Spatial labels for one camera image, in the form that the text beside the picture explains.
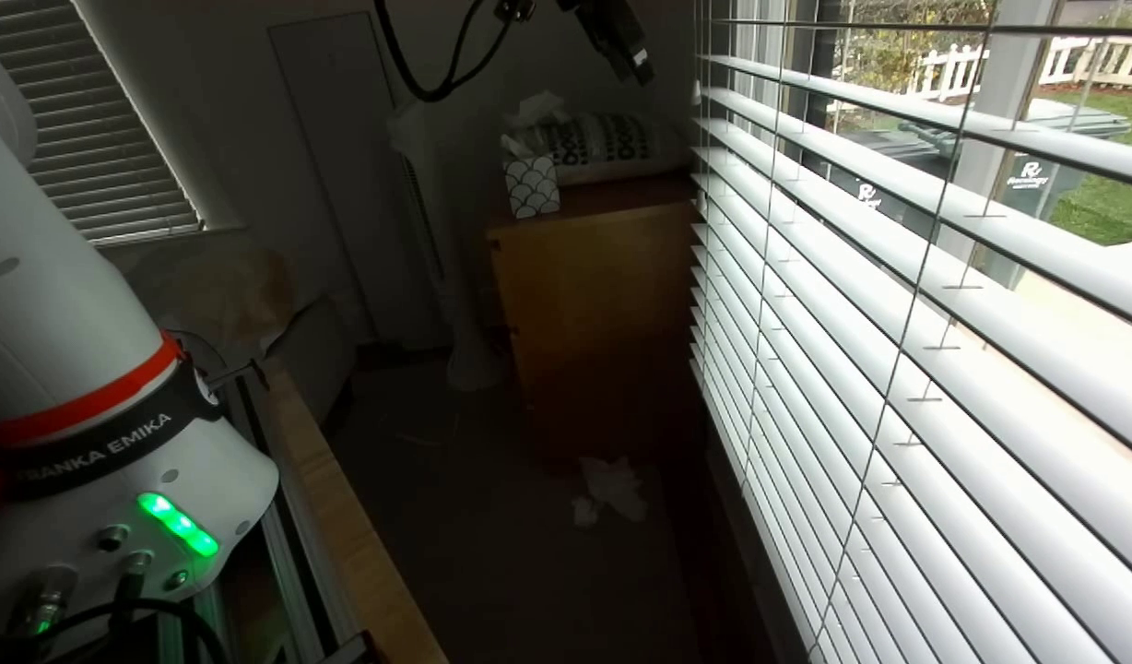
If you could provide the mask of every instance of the grass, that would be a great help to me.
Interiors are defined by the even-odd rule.
[[[1082,95],[1046,92],[1046,100],[1078,102]],[[1085,108],[1130,116],[1130,134],[1118,141],[1132,143],[1132,92],[1091,92]],[[1064,202],[1053,210],[1053,221],[1096,243],[1130,243],[1132,185],[1085,177],[1071,194],[1064,194]]]

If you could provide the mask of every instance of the white wall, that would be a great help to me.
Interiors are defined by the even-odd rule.
[[[271,24],[314,15],[368,12],[368,0],[83,0],[110,38],[174,137],[201,169],[222,185],[234,215],[261,239],[284,245],[302,296],[340,290],[355,309],[355,277],[340,258],[336,228],[308,157],[284,82],[271,50]],[[691,8],[681,0],[631,0],[658,54],[658,82],[618,82],[586,43],[579,22],[540,0],[495,67],[470,88],[433,108],[444,181],[484,304],[495,287],[484,254],[484,218],[501,205],[498,126],[519,95],[554,88],[576,109],[658,109],[681,126],[691,95]],[[466,0],[393,0],[394,24],[421,82],[448,67]],[[472,54],[492,29],[492,0],[476,18]]]

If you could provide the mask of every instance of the wooden cabinet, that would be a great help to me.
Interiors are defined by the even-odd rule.
[[[554,218],[492,221],[519,394],[540,454],[658,462],[679,446],[686,181],[566,188]]]

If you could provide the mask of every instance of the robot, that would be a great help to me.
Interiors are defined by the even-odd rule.
[[[278,490],[191,359],[25,173],[0,67],[0,634],[209,587]],[[53,651],[106,632],[87,618]],[[42,661],[15,646],[0,661]]]

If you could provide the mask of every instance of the black cable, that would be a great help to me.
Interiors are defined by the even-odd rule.
[[[191,607],[179,604],[179,600],[157,600],[157,597],[131,597],[131,600],[106,600],[106,604],[94,604],[87,612],[75,612],[58,623],[53,623],[53,632],[39,634],[39,639],[13,639],[13,634],[0,634],[0,649],[4,646],[31,646],[31,640],[56,640],[58,634],[88,623],[88,618],[104,618],[104,614],[116,614],[117,607],[148,607],[148,612],[168,612],[168,614],[179,614],[184,623],[184,632],[191,634],[191,640],[202,640],[209,664],[224,664],[224,646],[219,639],[219,632],[209,632],[209,623],[202,623],[202,614],[196,614]]]
[[[470,24],[476,18],[476,12],[484,8],[484,0],[472,0],[472,8],[466,12],[460,24],[459,24],[459,40],[454,40],[454,54],[450,54],[450,71],[448,78],[434,84],[434,88],[423,88],[416,82],[416,72],[409,71],[409,60],[406,60],[406,49],[401,40],[394,38],[394,24],[393,24],[393,12],[388,12],[388,0],[377,0],[377,15],[379,15],[379,29],[384,29],[384,43],[393,50],[393,61],[394,71],[401,72],[406,88],[423,100],[423,102],[438,102],[448,100],[454,88],[470,84],[476,72],[486,71],[486,61],[495,60],[495,50],[501,49],[513,18],[501,22],[498,38],[492,40],[486,54],[466,72],[459,78],[459,61],[460,61],[460,50],[466,50],[466,38],[470,38]]]

